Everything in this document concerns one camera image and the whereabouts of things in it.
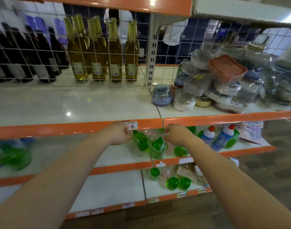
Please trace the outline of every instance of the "red cap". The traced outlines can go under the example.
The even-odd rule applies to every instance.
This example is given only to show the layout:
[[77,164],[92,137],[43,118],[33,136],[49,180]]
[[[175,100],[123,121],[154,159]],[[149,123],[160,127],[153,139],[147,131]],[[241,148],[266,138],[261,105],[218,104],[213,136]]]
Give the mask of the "red cap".
[[208,128],[208,130],[209,130],[210,132],[214,132],[214,131],[215,131],[215,126],[211,125],[211,126]]
[[234,130],[234,129],[235,129],[235,125],[230,125],[230,126],[229,126],[229,129],[230,129],[230,130]]

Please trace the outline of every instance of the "gray floor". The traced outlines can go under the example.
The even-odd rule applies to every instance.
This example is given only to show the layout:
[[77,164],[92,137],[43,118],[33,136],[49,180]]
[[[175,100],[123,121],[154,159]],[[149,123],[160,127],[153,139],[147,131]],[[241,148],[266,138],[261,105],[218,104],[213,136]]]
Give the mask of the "gray floor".
[[[276,151],[239,157],[240,169],[291,211],[291,121],[264,124]],[[62,229],[233,228],[213,193],[188,196],[107,214],[67,220]]]

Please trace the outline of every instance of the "right arm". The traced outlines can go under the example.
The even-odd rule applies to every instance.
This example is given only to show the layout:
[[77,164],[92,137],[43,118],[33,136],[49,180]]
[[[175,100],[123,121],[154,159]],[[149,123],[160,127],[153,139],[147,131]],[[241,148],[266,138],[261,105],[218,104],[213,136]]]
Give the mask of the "right arm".
[[185,147],[236,229],[291,229],[291,212],[186,127],[167,126],[165,141]]

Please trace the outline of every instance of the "hand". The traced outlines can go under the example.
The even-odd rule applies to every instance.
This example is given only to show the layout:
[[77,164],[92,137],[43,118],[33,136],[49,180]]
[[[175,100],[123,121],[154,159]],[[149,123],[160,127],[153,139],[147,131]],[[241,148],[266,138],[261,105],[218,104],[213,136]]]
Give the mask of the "hand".
[[166,142],[183,147],[186,141],[198,138],[189,129],[178,124],[169,124],[166,127],[166,133],[169,133],[164,137]]
[[128,131],[126,123],[117,121],[103,128],[101,133],[109,139],[110,145],[120,145],[131,138]]

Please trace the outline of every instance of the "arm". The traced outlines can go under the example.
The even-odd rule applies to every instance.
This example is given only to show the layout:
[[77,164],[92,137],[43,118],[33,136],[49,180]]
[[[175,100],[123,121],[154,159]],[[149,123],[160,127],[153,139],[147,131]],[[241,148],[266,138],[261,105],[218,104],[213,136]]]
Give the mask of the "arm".
[[89,135],[0,205],[0,229],[59,228],[103,151],[129,138],[123,122]]
[[187,128],[170,124],[165,140],[185,147],[236,229],[291,229],[291,212]]

